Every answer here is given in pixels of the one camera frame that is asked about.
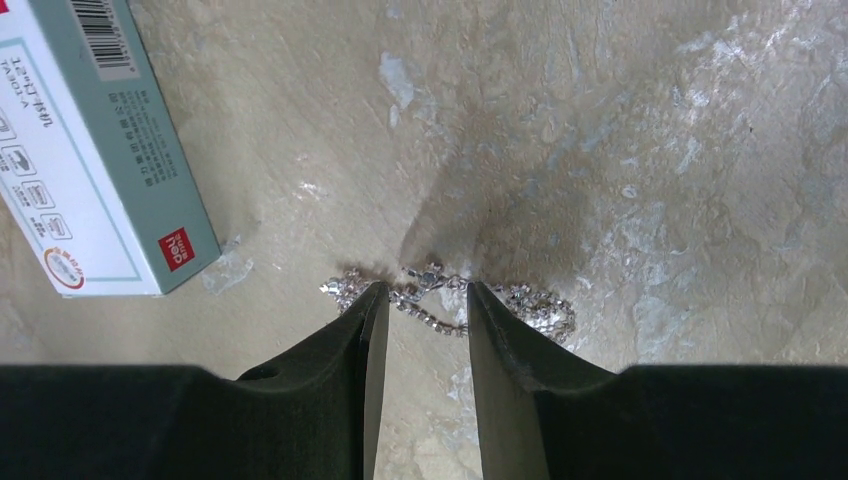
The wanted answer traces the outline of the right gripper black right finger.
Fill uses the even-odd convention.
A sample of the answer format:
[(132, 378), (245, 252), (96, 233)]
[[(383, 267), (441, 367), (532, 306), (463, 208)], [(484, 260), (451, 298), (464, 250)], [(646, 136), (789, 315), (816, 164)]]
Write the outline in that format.
[(847, 371), (836, 366), (602, 369), (467, 289), (487, 479), (843, 479)]

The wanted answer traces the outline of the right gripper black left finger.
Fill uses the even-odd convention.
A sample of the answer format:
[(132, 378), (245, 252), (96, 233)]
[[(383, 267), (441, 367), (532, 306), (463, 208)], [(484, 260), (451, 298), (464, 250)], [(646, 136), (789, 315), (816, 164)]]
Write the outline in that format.
[(192, 365), (5, 365), (5, 479), (370, 479), (389, 294), (234, 380)]

